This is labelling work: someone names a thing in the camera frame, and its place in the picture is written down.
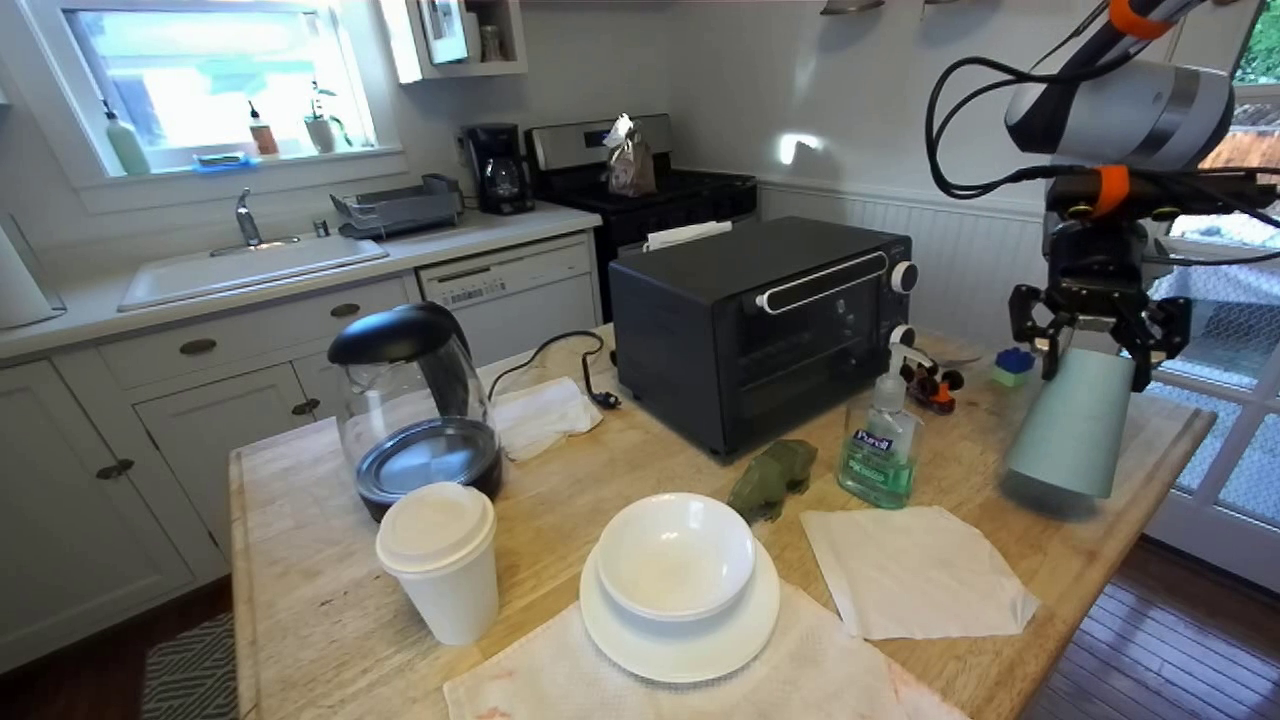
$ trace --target stacked plates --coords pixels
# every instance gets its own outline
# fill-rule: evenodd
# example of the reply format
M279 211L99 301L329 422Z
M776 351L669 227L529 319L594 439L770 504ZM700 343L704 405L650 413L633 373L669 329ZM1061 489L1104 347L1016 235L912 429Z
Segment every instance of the stacked plates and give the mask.
M779 575L719 500L645 494L615 512L581 571L590 642L656 685L719 681L761 656Z

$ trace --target glass kettle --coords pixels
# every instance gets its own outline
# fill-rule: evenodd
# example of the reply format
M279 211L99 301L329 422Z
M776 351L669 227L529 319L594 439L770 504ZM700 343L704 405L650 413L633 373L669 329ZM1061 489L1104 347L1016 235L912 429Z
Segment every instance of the glass kettle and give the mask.
M423 484L501 490L481 374L447 306L368 313L329 343L329 361L347 374L339 434L371 520Z

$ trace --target rug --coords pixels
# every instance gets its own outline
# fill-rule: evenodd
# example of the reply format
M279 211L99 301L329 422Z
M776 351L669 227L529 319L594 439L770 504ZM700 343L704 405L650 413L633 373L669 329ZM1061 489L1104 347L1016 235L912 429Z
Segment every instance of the rug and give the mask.
M233 617L203 620L147 652L143 720L234 714Z

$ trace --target kitchen sink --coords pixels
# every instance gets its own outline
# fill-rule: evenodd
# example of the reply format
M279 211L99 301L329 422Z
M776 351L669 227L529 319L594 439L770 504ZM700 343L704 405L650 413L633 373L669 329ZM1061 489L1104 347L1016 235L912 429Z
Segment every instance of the kitchen sink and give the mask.
M216 249L196 256L147 260L130 273L121 313L196 301L229 287L310 276L329 267L368 264L388 256L371 239L267 239L252 249Z

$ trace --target white cup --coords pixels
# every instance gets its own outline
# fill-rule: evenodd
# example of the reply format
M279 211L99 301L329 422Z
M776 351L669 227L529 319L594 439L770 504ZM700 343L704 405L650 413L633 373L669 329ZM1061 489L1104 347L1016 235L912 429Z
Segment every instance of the white cup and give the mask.
M391 504L375 558L399 578L441 642L472 642L496 617L493 500L426 484Z

